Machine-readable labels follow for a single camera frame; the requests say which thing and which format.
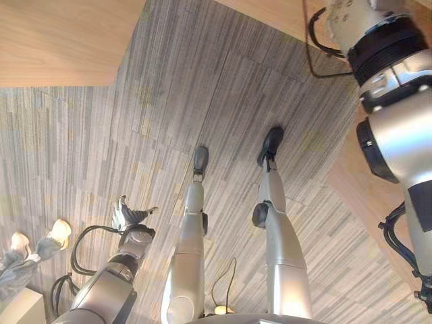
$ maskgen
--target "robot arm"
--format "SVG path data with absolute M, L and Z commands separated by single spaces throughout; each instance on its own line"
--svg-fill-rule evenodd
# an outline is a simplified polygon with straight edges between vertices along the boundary
M 54 323 L 122 324 L 136 300 L 133 281 L 149 249 L 155 231 L 139 224 L 150 211 L 131 211 L 120 199 L 113 225 L 124 231 L 118 251 L 81 288 L 71 310 Z
M 371 171 L 401 185 L 420 294 L 432 313 L 432 51 L 401 0 L 335 0 L 332 36 L 369 114 L 357 127 Z

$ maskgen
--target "person's leg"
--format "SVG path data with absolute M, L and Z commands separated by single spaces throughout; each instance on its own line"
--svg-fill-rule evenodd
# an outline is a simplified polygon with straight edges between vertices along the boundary
M 8 262 L 15 259 L 0 275 L 0 313 L 28 285 L 38 264 L 51 258 L 68 245 L 70 234 L 70 226 L 65 221 L 58 219 L 49 235 L 38 241 L 35 253 L 29 254 L 25 260 L 16 250 L 8 254 Z
M 31 253 L 27 236 L 20 232 L 12 235 L 12 243 L 9 251 L 0 260 L 0 275 L 10 267 L 21 264 Z

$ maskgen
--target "light fixture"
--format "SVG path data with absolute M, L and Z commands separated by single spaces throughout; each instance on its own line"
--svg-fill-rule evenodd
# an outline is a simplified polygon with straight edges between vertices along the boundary
M 235 313 L 230 307 L 228 307 L 228 314 Z M 215 314 L 216 315 L 224 315 L 227 314 L 227 308 L 226 306 L 216 306 L 215 307 Z

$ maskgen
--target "black cable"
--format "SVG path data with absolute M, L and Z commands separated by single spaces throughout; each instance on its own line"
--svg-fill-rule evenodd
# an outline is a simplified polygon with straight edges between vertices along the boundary
M 339 49 L 332 49 L 331 47 L 327 47 L 327 46 L 322 45 L 317 40 L 317 37 L 315 36 L 315 22 L 318 21 L 319 16 L 321 16 L 324 12 L 325 12 L 325 7 L 320 9 L 316 13 L 314 13 L 312 18 L 309 20 L 308 31 L 309 31 L 310 39 L 323 52 L 326 52 L 328 54 L 331 54 L 333 56 L 336 56 L 336 57 L 343 59 L 344 55 L 342 54 L 342 52 Z
M 237 268 L 237 258 L 236 257 L 234 257 L 234 258 L 231 259 L 231 261 L 229 262 L 229 265 L 228 265 L 227 269 L 216 279 L 216 281 L 213 283 L 213 285 L 211 287 L 211 299 L 213 299 L 213 302 L 215 303 L 215 306 L 220 306 L 216 302 L 216 299 L 215 299 L 215 296 L 214 296 L 215 286 L 216 286 L 216 284 L 223 277 L 226 276 L 226 274 L 228 273 L 228 271 L 231 269 L 231 265 L 232 265 L 233 262 L 234 262 L 234 270 L 233 270 L 233 273 L 232 273 L 232 276 L 231 276 L 231 281 L 229 282 L 229 286 L 228 286 L 228 289 L 227 289 L 227 296 L 226 296 L 226 299 L 225 299 L 225 311 L 226 311 L 227 314 L 228 314 L 228 297 L 230 295 L 230 290 L 231 290 L 232 282 L 234 280 L 234 276 L 236 275 L 236 268 Z
M 123 234 L 123 232 L 121 232 L 117 229 L 114 229 L 114 228 L 108 227 L 108 226 L 102 226 L 102 225 L 89 226 L 84 231 L 82 231 L 82 233 L 78 236 L 78 238 L 74 244 L 74 247 L 72 248 L 72 253 L 70 255 L 70 264 L 72 266 L 72 269 L 76 273 L 79 273 L 80 275 L 92 276 L 96 273 L 96 271 L 94 271 L 94 270 L 89 270 L 89 269 L 85 269 L 85 268 L 81 267 L 80 264 L 78 263 L 78 259 L 76 258 L 76 251 L 78 249 L 78 245 L 80 244 L 82 239 L 85 237 L 85 235 L 87 235 L 88 233 L 90 233 L 91 231 L 94 231 L 94 230 L 105 230 L 105 231 L 108 231 L 111 233 Z
M 53 286 L 51 287 L 51 290 L 49 292 L 49 302 L 51 311 L 53 312 L 54 316 L 57 318 L 59 316 L 59 302 L 60 302 L 60 293 L 63 289 L 64 283 L 67 282 L 70 292 L 76 296 L 79 288 L 73 283 L 72 281 L 72 273 L 69 272 L 67 275 L 64 275 L 57 279 Z
M 318 79 L 326 79 L 326 78 L 337 78 L 337 77 L 340 77 L 340 76 L 351 76 L 352 75 L 352 72 L 344 72 L 344 73 L 337 73 L 337 74 L 317 74 L 315 71 L 314 71 L 314 69 L 313 69 L 313 65 L 312 65 L 312 59 L 311 59 L 311 52 L 310 52 L 310 49 L 309 49 L 309 43 L 308 43 L 308 40 L 309 40 L 309 31 L 310 31 L 310 29 L 312 28 L 312 30 L 313 30 L 313 28 L 314 28 L 314 24 L 315 24 L 315 21 L 318 19 L 317 17 L 319 17 L 324 11 L 322 11 L 321 13 L 320 13 L 320 11 L 321 10 L 325 10 L 325 8 L 323 8 L 323 9 L 321 9 L 320 11 L 318 11 L 315 15 L 314 15 L 314 17 L 316 16 L 316 19 L 313 21 L 313 22 L 311 22 L 311 24 L 308 24 L 308 14 L 307 14 L 307 4 L 306 4 L 306 0 L 302 0 L 302 4 L 303 4 L 303 18 L 304 18 L 304 37 L 305 37 L 305 43 L 304 43 L 304 48 L 305 48 L 305 51 L 306 51 L 306 58 L 307 58 L 307 61 L 308 61 L 308 65 L 309 65 L 309 70 L 310 70 L 310 73 L 314 76 L 314 77 L 316 77 L 316 78 L 318 78 Z M 311 33 L 311 37 L 313 37 L 313 41 L 314 41 L 314 43 L 315 43 L 315 41 L 316 41 L 316 46 L 318 46 L 318 48 L 320 48 L 321 50 L 323 50 L 324 52 L 326 52 L 326 53 L 329 53 L 329 54 L 332 54 L 332 55 L 334 55 L 334 56 L 338 56 L 338 53 L 336 52 L 336 51 L 339 51 L 339 50 L 335 50 L 335 49 L 331 49 L 331 48 L 329 48 L 329 47 L 325 47 L 325 46 L 323 46 L 323 45 L 321 45 L 321 44 L 319 44 L 318 43 L 318 40 L 317 40 L 317 38 L 315 37 L 315 31 L 313 30 L 312 31 L 312 33 Z M 328 51 L 326 51 L 326 50 L 324 50 L 324 49 L 329 49 L 329 50 L 332 50 L 332 51 L 335 51 L 335 53 L 330 53 L 330 52 L 328 52 Z
M 385 241 L 390 245 L 390 247 L 404 258 L 405 261 L 414 269 L 412 274 L 421 279 L 421 291 L 414 292 L 414 295 L 426 304 L 428 313 L 432 314 L 432 276 L 426 276 L 420 273 L 414 253 L 399 241 L 394 231 L 397 221 L 403 214 L 405 214 L 405 212 L 405 203 L 403 202 L 385 218 L 385 223 L 379 224 L 379 228 L 383 230 Z
M 57 287 L 57 285 L 59 284 L 59 282 L 62 281 L 62 280 L 64 280 L 64 277 L 65 277 L 65 275 L 63 277 L 60 277 L 59 279 L 57 279 L 54 282 L 54 284 L 51 287 L 51 290 L 49 292 L 49 303 L 50 303 L 50 306 L 51 306 L 51 310 L 52 310 L 52 312 L 53 312 L 53 314 L 54 314 L 54 316 L 56 318 L 59 316 L 59 314 L 58 314 L 58 312 L 55 311 L 55 307 L 54 307 L 54 299 L 53 299 L 53 297 L 54 297 L 54 291 L 55 291 L 55 288 Z
M 112 227 L 102 226 L 102 225 L 89 226 L 84 231 L 82 231 L 82 233 L 78 236 L 78 239 L 76 240 L 76 242 L 74 244 L 74 247 L 72 248 L 72 253 L 70 256 L 70 264 L 71 264 L 72 270 L 74 270 L 76 273 L 79 273 L 80 275 L 91 276 L 91 275 L 94 275 L 96 273 L 96 271 L 85 269 L 85 268 L 81 267 L 80 264 L 78 263 L 78 259 L 76 258 L 76 251 L 78 249 L 78 245 L 80 244 L 82 239 L 85 237 L 85 235 L 87 235 L 88 233 L 90 233 L 91 231 L 94 231 L 94 230 L 105 230 L 105 231 L 108 231 L 111 233 L 117 233 L 120 235 L 123 234 L 122 231 L 119 231 L 119 230 L 114 229 Z M 80 290 L 80 288 L 72 281 L 72 272 L 69 272 L 67 275 L 60 277 L 59 279 L 57 279 L 54 282 L 53 286 L 51 287 L 50 294 L 49 294 L 49 300 L 50 300 L 51 310 L 53 311 L 53 314 L 56 317 L 59 316 L 60 294 L 61 294 L 61 291 L 63 289 L 63 285 L 65 282 L 67 282 L 67 284 L 69 286 L 69 290 L 70 290 L 72 295 L 76 296 L 76 294 Z

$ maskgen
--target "white sneaker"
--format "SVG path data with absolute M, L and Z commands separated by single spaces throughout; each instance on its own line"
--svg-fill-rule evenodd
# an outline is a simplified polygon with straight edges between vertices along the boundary
M 61 244 L 61 249 L 64 250 L 69 245 L 69 236 L 72 233 L 67 221 L 58 219 L 55 221 L 53 229 L 48 234 L 48 238 L 52 238 Z
M 28 255 L 32 252 L 29 244 L 30 241 L 28 240 L 28 237 L 25 236 L 23 233 L 13 233 L 11 250 L 14 250 L 16 253 L 21 254 L 24 259 L 27 258 Z

